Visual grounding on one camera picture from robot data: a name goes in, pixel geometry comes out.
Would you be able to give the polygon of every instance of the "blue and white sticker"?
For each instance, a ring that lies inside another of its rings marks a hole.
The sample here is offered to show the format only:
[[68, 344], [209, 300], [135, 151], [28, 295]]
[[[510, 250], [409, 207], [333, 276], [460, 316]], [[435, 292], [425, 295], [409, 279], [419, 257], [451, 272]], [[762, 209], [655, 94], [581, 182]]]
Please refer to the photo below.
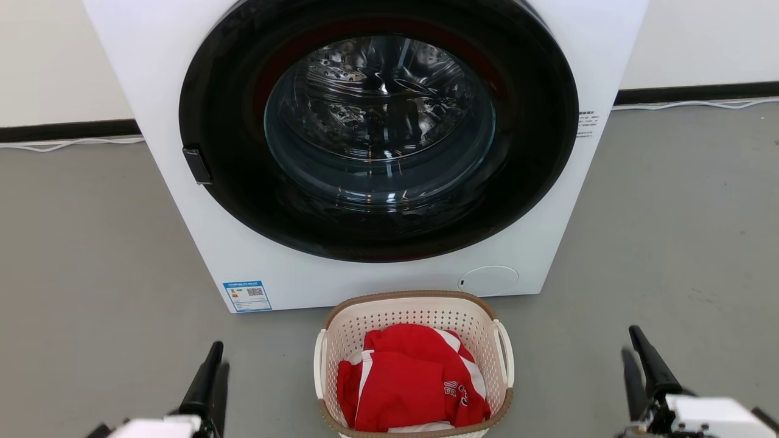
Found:
[[222, 284], [224, 284], [224, 289], [227, 291], [230, 301], [233, 302], [236, 312], [273, 310], [261, 281], [239, 281], [237, 283]]

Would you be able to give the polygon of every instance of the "basket rim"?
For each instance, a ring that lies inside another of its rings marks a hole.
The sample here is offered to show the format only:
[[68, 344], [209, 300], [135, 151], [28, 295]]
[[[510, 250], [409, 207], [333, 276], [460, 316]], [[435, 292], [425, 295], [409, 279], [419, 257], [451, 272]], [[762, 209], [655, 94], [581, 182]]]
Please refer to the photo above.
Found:
[[338, 306], [335, 306], [330, 314], [325, 319], [323, 328], [325, 330], [330, 328], [330, 323], [333, 322], [336, 315], [347, 307], [362, 304], [366, 302], [385, 301], [397, 298], [459, 298], [473, 302], [479, 305], [489, 316], [490, 320], [497, 320], [498, 316], [495, 314], [495, 310], [487, 304], [487, 302], [476, 295], [472, 295], [461, 291], [395, 291], [395, 292], [383, 292], [380, 294], [363, 295], [355, 298], [348, 299]]
[[[342, 302], [338, 306], [334, 307], [332, 311], [330, 311], [330, 314], [327, 316], [327, 319], [325, 320], [323, 328], [325, 330], [329, 329], [330, 323], [332, 323], [335, 317], [347, 307], [366, 303], [366, 302], [385, 301], [385, 300], [397, 299], [397, 298], [465, 299], [467, 301], [479, 305], [479, 307], [481, 307], [487, 313], [487, 316], [489, 316], [490, 320], [498, 319], [497, 315], [495, 314], [495, 310], [493, 310], [492, 307], [489, 304], [487, 304], [486, 301], [477, 297], [476, 295], [468, 294], [466, 292], [432, 291], [432, 290], [395, 291], [395, 292], [383, 292], [379, 294], [363, 295]], [[325, 419], [325, 421], [331, 428], [335, 429], [336, 432], [342, 435], [351, 436], [352, 438], [386, 438], [388, 435], [398, 436], [399, 438], [401, 437], [402, 438], [443, 438], [446, 436], [459, 436], [468, 433], [480, 432], [493, 427], [503, 418], [503, 416], [506, 415], [506, 413], [509, 410], [509, 407], [511, 406], [511, 401], [513, 397], [514, 397], [514, 389], [512, 387], [506, 388], [506, 396], [503, 398], [503, 403], [501, 404], [500, 409], [498, 409], [497, 412], [491, 415], [489, 420], [485, 422], [481, 422], [479, 424], [474, 424], [466, 427], [456, 427], [454, 429], [435, 430], [431, 432], [411, 432], [411, 433], [392, 433], [392, 434], [384, 433], [384, 432], [361, 432], [358, 430], [353, 430], [342, 426], [335, 418], [333, 418], [333, 416], [330, 414], [330, 411], [327, 410], [327, 404], [323, 399], [319, 399], [319, 411], [322, 413], [322, 417]]]

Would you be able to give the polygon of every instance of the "white front-loading washing machine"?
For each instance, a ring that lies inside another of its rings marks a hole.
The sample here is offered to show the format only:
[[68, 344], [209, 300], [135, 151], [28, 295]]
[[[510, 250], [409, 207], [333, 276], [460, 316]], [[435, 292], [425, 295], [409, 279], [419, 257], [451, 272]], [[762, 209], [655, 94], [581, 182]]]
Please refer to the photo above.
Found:
[[233, 313], [537, 294], [648, 0], [85, 0]]

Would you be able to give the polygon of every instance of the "black baseboard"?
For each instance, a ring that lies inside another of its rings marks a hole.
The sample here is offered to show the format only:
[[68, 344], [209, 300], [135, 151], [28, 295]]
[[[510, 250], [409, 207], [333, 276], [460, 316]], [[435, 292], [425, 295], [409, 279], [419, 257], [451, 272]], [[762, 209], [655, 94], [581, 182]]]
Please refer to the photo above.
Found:
[[[642, 88], [620, 90], [614, 105], [656, 104], [660, 102], [715, 101], [779, 96], [779, 81], [729, 83], [699, 87]], [[55, 123], [53, 125], [0, 128], [0, 143], [70, 140], [84, 137], [139, 136], [135, 120]]]
[[99, 122], [55, 123], [52, 125], [0, 128], [0, 143], [70, 140], [85, 137], [139, 136], [135, 120], [102, 120]]
[[779, 96], [779, 82], [728, 83], [698, 87], [639, 88], [620, 90], [614, 105], [658, 104], [661, 102], [718, 101]]

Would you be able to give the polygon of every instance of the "laundry basket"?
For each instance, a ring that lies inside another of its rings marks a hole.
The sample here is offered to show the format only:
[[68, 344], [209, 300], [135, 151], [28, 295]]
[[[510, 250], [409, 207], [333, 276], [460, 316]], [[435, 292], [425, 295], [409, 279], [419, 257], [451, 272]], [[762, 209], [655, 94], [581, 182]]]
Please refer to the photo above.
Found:
[[[434, 432], [375, 433], [349, 429], [338, 404], [338, 362], [362, 350], [370, 330], [412, 323], [452, 330], [474, 356], [487, 387], [492, 416], [477, 425]], [[366, 295], [342, 302], [327, 317], [314, 348], [314, 386], [325, 420], [343, 437], [478, 438], [506, 414], [514, 384], [514, 356], [506, 329], [486, 302], [463, 292], [402, 291]]]

